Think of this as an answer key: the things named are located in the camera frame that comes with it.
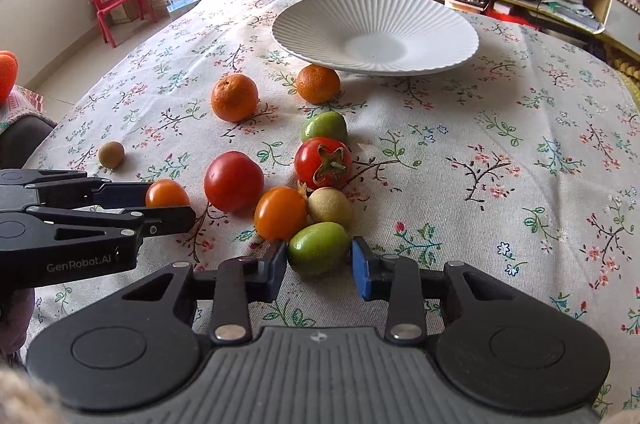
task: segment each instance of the white drawer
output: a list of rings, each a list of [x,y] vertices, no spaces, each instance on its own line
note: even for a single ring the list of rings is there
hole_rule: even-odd
[[[640,14],[629,9],[622,2],[611,0],[605,33],[640,54]]]

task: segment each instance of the small round fruit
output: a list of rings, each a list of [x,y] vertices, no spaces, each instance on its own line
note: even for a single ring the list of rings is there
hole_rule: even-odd
[[[306,197],[287,186],[271,188],[255,208],[254,225],[265,240],[290,240],[306,225]]]
[[[302,143],[294,166],[298,180],[311,190],[342,188],[351,176],[351,154],[340,141],[315,137]]]
[[[319,276],[344,263],[350,245],[344,227],[335,222],[320,222],[305,227],[291,239],[287,258],[300,276]]]
[[[189,196],[175,180],[158,179],[146,190],[145,205],[148,208],[188,206]]]
[[[321,105],[340,93],[340,78],[333,69],[307,65],[296,78],[296,90],[306,102]]]
[[[116,169],[124,160],[124,146],[118,141],[104,143],[98,150],[98,161],[108,169]]]
[[[345,229],[353,223],[353,208],[344,193],[334,188],[320,188],[307,201],[311,219],[320,222],[335,222]]]
[[[217,156],[204,176],[204,194],[213,207],[225,213],[255,206],[263,188],[262,169],[239,151]]]
[[[347,122],[338,112],[323,112],[308,119],[300,131],[304,143],[314,137],[328,137],[347,144]]]
[[[244,74],[220,78],[211,91],[211,108],[223,121],[239,123],[251,117],[258,106],[258,87]]]

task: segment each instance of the ribbed white bowl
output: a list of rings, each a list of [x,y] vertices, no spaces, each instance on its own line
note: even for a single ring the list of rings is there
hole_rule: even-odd
[[[301,0],[279,14],[273,37],[305,61],[375,76],[447,70],[479,44],[461,14],[433,0]]]

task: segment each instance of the red tomato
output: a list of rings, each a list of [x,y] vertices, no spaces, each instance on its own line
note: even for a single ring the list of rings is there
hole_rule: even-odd
[[[217,156],[204,176],[204,194],[219,211],[232,213],[253,207],[264,188],[264,173],[239,151]]]
[[[309,189],[325,186],[340,189],[351,176],[351,154],[340,141],[315,137],[299,147],[295,159],[296,175]]]
[[[190,202],[187,192],[176,181],[160,179],[146,190],[145,204],[148,208],[165,208],[188,206]]]
[[[306,197],[287,186],[267,191],[255,208],[256,232],[265,240],[290,240],[306,225]]]

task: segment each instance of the green fruit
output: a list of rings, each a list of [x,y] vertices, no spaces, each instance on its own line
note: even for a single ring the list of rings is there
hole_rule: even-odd
[[[300,131],[304,143],[314,137],[328,137],[347,144],[347,123],[338,112],[323,112],[308,119]]]
[[[320,222],[305,227],[289,241],[287,258],[300,276],[319,276],[344,263],[350,245],[344,227],[335,222]]]
[[[345,229],[353,222],[353,208],[344,193],[334,188],[320,188],[308,199],[308,209],[315,223],[335,222]]]

